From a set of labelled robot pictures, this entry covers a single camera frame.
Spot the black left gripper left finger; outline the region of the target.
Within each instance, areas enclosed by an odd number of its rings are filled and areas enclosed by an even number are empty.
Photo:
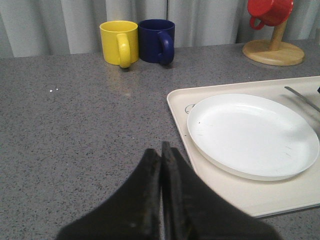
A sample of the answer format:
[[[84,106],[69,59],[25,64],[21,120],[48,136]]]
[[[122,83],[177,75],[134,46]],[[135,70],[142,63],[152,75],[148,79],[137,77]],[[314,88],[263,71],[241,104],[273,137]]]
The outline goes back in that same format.
[[[58,240],[158,240],[161,157],[147,149],[122,186],[99,207],[63,227]]]

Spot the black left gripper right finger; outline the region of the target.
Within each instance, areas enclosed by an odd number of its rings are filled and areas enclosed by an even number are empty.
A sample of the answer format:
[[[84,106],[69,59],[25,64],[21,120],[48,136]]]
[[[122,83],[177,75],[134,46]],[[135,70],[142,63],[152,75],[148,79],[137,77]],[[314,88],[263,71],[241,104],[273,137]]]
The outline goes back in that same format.
[[[177,148],[162,143],[161,184],[168,240],[279,240],[276,230],[207,186]]]

